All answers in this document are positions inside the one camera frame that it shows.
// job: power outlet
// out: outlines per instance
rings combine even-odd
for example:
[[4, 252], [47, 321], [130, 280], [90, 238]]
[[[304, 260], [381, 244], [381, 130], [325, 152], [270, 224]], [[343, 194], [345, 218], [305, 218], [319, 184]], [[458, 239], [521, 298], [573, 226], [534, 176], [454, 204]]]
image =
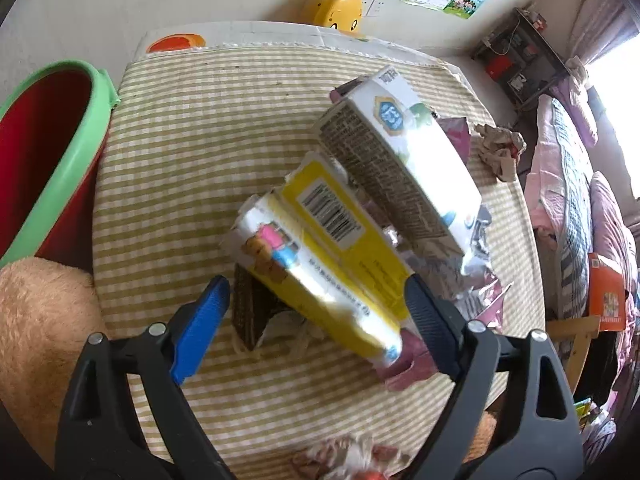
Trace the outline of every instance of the power outlet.
[[374, 0], [360, 0], [362, 2], [362, 15], [367, 16]]
[[385, 5], [386, 0], [373, 0], [373, 3], [369, 7], [369, 12], [367, 12], [367, 16], [379, 16]]

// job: cable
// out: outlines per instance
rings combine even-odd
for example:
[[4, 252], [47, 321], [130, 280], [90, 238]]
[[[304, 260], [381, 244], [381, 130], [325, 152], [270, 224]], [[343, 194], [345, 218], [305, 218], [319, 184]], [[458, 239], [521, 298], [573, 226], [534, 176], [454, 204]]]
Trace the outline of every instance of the cable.
[[491, 42], [489, 42], [489, 44], [487, 45], [489, 47], [489, 50], [491, 50], [494, 54], [497, 54], [498, 56], [506, 56], [511, 50], [511, 41], [513, 41], [513, 37], [515, 36], [516, 30], [518, 30], [519, 26], [520, 26], [520, 17], [518, 16], [518, 23], [516, 24], [515, 28], [513, 29], [513, 32], [511, 33], [511, 37], [509, 38], [509, 44], [507, 45], [507, 50], [505, 50], [502, 54], [500, 54], [500, 52], [496, 52], [494, 50], [494, 48], [491, 46]]

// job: green bucket rim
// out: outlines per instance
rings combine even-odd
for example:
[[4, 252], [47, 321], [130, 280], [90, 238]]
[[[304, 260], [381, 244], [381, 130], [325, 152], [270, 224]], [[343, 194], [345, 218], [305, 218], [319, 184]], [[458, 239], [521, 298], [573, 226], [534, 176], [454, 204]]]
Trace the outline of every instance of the green bucket rim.
[[27, 88], [48, 75], [69, 69], [81, 70], [89, 76], [92, 86], [89, 102], [56, 169], [11, 245], [0, 258], [0, 268], [21, 258], [34, 256], [38, 252], [81, 185], [87, 168], [94, 161], [107, 133], [111, 110], [120, 102], [106, 70], [98, 70], [82, 60], [68, 59], [47, 65], [20, 83], [0, 107], [0, 121]]

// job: yellow lamp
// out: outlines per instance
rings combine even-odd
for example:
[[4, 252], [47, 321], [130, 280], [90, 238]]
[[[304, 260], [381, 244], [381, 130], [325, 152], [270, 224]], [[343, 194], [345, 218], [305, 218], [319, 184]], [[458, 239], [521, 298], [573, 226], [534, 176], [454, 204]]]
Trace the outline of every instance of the yellow lamp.
[[310, 25], [354, 32], [360, 25], [362, 0], [307, 0], [302, 21]]

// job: white box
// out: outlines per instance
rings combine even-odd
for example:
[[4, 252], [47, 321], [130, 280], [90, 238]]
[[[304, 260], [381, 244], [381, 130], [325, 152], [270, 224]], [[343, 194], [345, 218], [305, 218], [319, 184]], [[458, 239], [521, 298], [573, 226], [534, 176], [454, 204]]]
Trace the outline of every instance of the white box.
[[392, 66], [332, 106], [314, 129], [421, 256], [464, 254], [480, 193], [453, 145]]

